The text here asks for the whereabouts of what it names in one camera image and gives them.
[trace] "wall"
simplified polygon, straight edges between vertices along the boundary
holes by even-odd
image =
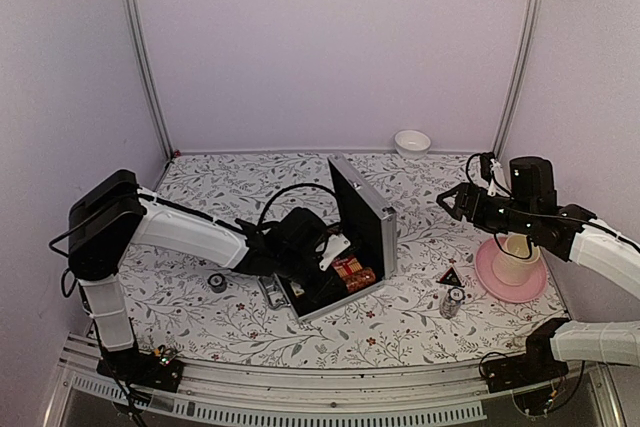
[[[121,0],[0,6],[0,425],[13,427],[36,425],[67,332],[86,325],[48,240],[113,170],[152,183],[162,159]]]
[[[526,0],[139,0],[183,151],[489,149]]]
[[[504,156],[550,159],[561,204],[580,204],[634,239],[640,239],[639,72],[638,0],[543,0]],[[598,274],[558,261],[553,271],[577,319],[640,319],[640,301]],[[637,425],[640,369],[617,369],[623,371],[625,414]]]

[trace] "cream colored cup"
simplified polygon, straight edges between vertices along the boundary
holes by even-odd
[[[508,236],[502,248],[518,257],[529,255],[529,247],[527,246],[527,237],[525,235],[513,234]],[[536,267],[536,262],[540,259],[539,247],[531,246],[531,252],[531,257],[526,260],[498,252],[491,266],[493,273],[503,284],[512,286],[524,284],[531,277]]]

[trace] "black triangle object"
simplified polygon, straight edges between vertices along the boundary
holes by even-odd
[[[462,287],[462,282],[460,281],[460,277],[458,277],[458,273],[456,272],[456,269],[454,269],[453,267],[449,268],[449,270],[447,270],[444,275],[442,277],[440,277],[440,280],[438,280],[439,284],[445,284],[445,285],[453,285],[454,287]]]

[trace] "table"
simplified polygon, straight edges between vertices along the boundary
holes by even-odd
[[[228,222],[256,221],[280,188],[299,182],[331,185],[328,154],[194,155],[174,159],[161,197]],[[132,246],[120,271],[126,304],[142,348],[171,345],[181,356],[223,363],[294,368],[424,366],[479,359],[490,351],[524,349],[524,339],[549,318],[566,316],[550,282],[525,304],[491,297],[479,284],[474,253],[488,236],[453,221],[436,196],[464,179],[464,155],[409,161],[396,154],[350,154],[352,164],[398,212],[398,272],[387,285],[306,325],[288,309],[268,310],[252,277],[225,271],[228,288],[211,291],[220,268],[202,259],[150,246]],[[280,199],[271,218],[294,206],[327,222],[337,208],[321,191]],[[439,314],[447,287],[436,280],[455,266],[466,301],[451,320]]]

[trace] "white bowl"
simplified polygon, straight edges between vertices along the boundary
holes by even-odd
[[[417,130],[401,130],[394,140],[396,150],[405,159],[424,157],[431,147],[431,139]]]

